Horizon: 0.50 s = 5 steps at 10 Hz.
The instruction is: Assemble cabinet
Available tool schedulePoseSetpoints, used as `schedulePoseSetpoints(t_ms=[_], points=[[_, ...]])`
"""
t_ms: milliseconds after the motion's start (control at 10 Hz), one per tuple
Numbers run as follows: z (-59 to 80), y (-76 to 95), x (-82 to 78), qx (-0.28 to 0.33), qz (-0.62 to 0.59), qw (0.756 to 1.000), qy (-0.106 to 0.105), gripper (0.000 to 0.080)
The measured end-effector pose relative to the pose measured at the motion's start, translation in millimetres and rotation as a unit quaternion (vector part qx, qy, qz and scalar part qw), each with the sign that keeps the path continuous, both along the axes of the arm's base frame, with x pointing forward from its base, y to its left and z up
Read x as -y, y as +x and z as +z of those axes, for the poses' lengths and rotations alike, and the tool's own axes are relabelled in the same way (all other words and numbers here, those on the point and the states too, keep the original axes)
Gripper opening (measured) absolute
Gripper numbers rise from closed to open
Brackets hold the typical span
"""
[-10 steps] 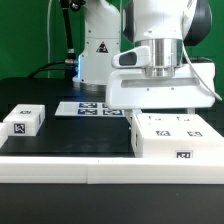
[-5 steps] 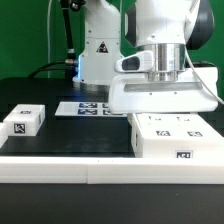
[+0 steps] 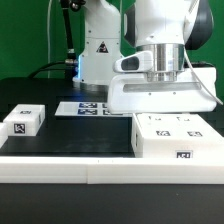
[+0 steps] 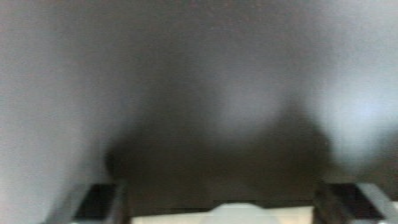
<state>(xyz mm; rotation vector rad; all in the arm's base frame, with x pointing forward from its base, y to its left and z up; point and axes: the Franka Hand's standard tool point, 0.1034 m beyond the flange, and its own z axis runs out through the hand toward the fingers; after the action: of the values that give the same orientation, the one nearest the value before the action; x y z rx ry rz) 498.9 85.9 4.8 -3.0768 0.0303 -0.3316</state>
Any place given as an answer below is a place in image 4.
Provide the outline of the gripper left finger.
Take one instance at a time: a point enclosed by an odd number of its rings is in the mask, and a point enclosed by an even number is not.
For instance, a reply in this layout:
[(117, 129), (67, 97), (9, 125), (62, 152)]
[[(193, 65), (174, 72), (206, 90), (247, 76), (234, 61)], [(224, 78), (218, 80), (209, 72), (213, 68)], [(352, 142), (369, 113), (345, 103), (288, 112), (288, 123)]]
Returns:
[(122, 184), (90, 186), (69, 224), (126, 224), (126, 188)]

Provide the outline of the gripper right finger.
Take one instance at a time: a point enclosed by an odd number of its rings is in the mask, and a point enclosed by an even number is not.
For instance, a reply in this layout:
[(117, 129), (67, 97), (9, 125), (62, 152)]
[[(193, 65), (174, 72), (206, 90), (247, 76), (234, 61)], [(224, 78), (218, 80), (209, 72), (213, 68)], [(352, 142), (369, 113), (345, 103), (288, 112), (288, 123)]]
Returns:
[(398, 224), (398, 208), (375, 184), (318, 185), (313, 224)]

